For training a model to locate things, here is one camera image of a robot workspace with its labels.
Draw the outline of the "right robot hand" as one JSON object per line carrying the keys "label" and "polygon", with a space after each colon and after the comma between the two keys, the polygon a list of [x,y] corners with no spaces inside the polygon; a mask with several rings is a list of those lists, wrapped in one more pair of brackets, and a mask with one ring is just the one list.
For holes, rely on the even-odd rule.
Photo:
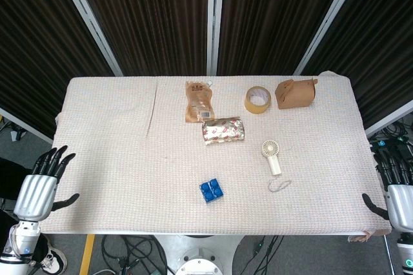
{"label": "right robot hand", "polygon": [[399,232],[412,232],[412,165],[388,152],[375,153],[376,170],[384,186],[386,209],[375,205],[368,194],[362,198],[367,208],[388,220]]}

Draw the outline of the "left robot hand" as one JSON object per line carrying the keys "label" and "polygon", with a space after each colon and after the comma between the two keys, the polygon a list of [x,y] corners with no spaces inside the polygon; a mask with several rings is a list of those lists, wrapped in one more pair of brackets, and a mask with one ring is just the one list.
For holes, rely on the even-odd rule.
{"label": "left robot hand", "polygon": [[66,145],[52,148],[41,155],[25,177],[14,207],[14,215],[20,221],[43,221],[51,212],[69,207],[79,199],[80,194],[75,193],[66,200],[55,200],[67,165],[76,156],[74,153],[65,156],[67,148]]}

